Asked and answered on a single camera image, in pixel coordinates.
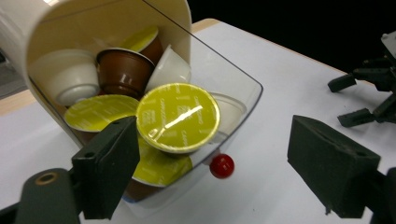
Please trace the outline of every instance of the table surface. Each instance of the table surface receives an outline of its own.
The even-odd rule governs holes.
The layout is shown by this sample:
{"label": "table surface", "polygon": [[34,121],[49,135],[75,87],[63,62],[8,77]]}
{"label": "table surface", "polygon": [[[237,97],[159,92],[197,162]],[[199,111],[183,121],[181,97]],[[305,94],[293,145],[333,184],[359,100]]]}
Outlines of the table surface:
{"label": "table surface", "polygon": [[[369,223],[368,209],[355,219],[325,215],[324,205],[287,162],[290,125],[293,115],[328,124],[379,154],[378,170],[384,174],[396,164],[396,126],[372,122],[344,128],[337,116],[364,107],[372,111],[390,93],[360,81],[331,93],[328,82],[344,72],[222,21],[199,21],[192,30],[264,87],[255,110],[227,148],[235,162],[233,175],[220,180],[206,171],[174,201],[147,216],[121,201],[111,220],[82,223]],[[29,91],[0,101],[0,126],[4,208],[19,200],[21,186],[31,175],[70,168],[69,158],[78,149]]]}

